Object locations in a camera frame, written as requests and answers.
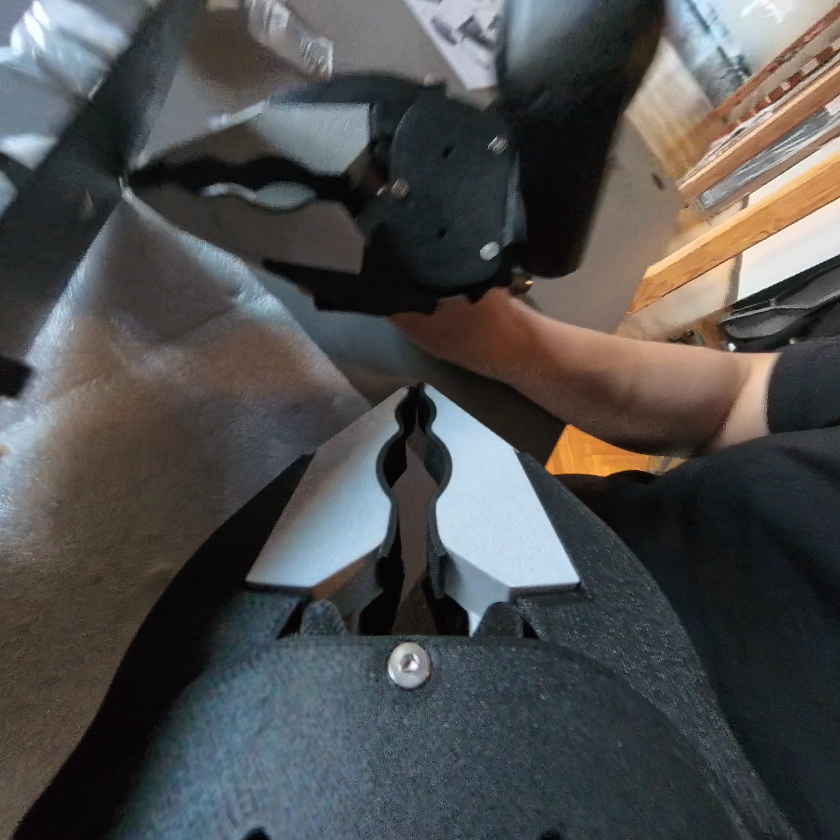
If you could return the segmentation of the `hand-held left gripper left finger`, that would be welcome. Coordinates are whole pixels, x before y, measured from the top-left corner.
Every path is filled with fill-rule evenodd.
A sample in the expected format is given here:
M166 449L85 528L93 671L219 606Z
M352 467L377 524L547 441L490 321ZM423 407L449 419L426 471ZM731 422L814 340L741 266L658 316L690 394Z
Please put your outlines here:
M373 601L398 529L412 392L398 389L315 452L246 576L324 601Z

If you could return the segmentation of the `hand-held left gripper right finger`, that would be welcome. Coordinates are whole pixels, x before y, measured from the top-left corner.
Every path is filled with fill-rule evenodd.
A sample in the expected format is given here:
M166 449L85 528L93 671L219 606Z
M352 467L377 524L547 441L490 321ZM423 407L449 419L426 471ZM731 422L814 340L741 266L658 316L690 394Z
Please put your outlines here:
M577 590L581 577L519 452L438 389L424 385L422 394L440 464L430 536L443 594L467 615L469 635L495 604Z

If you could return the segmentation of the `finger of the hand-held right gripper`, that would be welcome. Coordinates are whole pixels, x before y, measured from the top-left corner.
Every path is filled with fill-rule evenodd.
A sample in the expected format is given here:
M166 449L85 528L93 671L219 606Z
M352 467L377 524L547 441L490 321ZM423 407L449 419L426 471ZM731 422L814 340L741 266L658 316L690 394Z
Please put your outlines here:
M213 116L205 133L134 169L129 184L200 197L341 197L370 139L366 105L264 100Z
M253 266L361 271L364 236L342 205L313 201L281 211L242 195L200 196L173 182L135 186L134 193L174 227Z

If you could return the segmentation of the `blue hobby robot arm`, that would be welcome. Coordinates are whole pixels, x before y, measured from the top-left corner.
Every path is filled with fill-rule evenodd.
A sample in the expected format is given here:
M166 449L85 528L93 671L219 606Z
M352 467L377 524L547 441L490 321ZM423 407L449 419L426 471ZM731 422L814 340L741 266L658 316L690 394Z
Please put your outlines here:
M25 389L32 375L26 357L76 267L120 204L124 175L63 191L62 197L73 199L73 217L60 226L16 227L12 238L2 238L1 208L2 397L15 398Z

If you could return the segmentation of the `person's right forearm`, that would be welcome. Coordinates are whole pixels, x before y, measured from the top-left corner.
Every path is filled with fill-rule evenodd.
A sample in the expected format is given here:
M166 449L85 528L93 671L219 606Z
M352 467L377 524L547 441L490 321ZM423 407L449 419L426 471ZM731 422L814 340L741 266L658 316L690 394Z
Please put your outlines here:
M727 353L553 320L507 290L391 322L435 359L509 386L583 433L641 455L696 457L769 435L778 353Z

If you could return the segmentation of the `printed instruction sheet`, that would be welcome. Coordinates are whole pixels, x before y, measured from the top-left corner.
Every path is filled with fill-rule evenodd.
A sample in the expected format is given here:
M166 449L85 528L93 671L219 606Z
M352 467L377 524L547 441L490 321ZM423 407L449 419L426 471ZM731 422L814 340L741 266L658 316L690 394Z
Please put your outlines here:
M405 1L408 11L468 91L497 84L502 1Z

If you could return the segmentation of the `white foam sheet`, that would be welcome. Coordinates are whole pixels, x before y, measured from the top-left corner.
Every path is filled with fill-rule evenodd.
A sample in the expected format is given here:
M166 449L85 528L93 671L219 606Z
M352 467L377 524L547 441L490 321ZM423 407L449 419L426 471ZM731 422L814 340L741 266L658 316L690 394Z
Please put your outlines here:
M127 198L2 400L11 838L200 544L369 402L240 259Z

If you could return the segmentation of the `person's black shirt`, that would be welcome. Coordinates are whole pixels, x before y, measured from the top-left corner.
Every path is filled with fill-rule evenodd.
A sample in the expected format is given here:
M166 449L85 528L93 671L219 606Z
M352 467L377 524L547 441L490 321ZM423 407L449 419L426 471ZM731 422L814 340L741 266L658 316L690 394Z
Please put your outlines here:
M560 478L675 609L802 838L839 836L838 338L782 352L767 437L662 476Z

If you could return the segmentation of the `wooden edged white table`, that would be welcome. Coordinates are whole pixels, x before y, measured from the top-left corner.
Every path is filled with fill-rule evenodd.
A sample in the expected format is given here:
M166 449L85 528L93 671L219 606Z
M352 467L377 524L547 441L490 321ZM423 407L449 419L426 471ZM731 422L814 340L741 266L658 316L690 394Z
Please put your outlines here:
M732 174L759 162L812 118L838 102L838 3L716 106L698 125L706 155L679 182L690 208ZM716 208L724 219L651 265L626 313L635 318L752 247L838 200L838 150L813 161L838 140L835 123L806 138L768 169L750 177Z

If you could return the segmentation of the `scattered clear screw bags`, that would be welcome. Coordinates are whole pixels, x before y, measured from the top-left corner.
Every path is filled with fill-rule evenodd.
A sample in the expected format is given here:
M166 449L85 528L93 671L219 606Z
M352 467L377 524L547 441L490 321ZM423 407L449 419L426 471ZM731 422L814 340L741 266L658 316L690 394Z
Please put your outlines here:
M65 224L73 185L172 166L144 147L203 9L312 83L333 77L333 42L290 2L27 2L2 40L2 238Z

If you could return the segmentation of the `black office chair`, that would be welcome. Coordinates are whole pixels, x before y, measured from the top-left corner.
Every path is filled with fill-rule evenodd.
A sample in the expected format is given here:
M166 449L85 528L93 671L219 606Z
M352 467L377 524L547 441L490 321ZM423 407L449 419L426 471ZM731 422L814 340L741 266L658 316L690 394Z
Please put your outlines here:
M821 269L752 303L744 302L718 322L728 340L748 343L792 338L814 316L839 300L839 268Z

